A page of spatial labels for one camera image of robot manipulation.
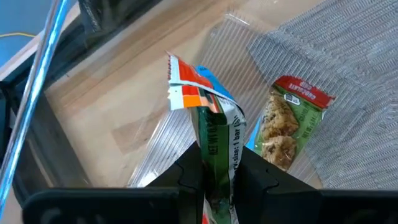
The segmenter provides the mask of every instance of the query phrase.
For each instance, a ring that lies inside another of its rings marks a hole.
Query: granola bar package
[[[243,111],[207,68],[170,55],[169,72],[170,107],[191,114],[212,215],[217,223],[237,223],[233,189],[246,130]]]
[[[300,78],[280,77],[270,90],[248,147],[287,171],[333,99]]]

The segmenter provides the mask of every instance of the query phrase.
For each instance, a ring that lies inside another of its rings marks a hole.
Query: wooden table
[[[319,1],[164,0],[72,68],[45,95],[92,183],[125,186],[146,154],[168,110],[166,50],[193,63],[228,10],[267,31]],[[75,5],[64,27],[79,13]],[[38,40],[0,68],[0,80],[35,52]],[[322,186],[316,175],[308,181]]]

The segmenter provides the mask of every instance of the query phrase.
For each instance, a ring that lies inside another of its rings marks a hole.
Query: cookie
[[[292,165],[295,154],[296,140],[290,136],[277,136],[270,138],[262,144],[262,157],[287,171]]]
[[[271,91],[261,118],[261,132],[264,141],[276,136],[291,136],[299,128],[292,109],[283,96]]]

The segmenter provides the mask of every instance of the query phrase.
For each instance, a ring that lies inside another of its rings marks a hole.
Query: woven fabric
[[[325,1],[249,51],[272,83],[304,78],[335,103],[305,148],[324,187],[398,189],[398,1]]]

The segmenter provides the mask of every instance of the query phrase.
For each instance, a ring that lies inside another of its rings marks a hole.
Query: yellow cable
[[[13,33],[8,33],[8,34],[0,34],[0,38],[12,37],[12,36],[16,36],[16,35],[22,35],[22,36],[25,36],[25,37],[35,37],[35,35],[33,35],[33,34],[27,34],[27,33],[24,33],[24,32],[13,32]]]

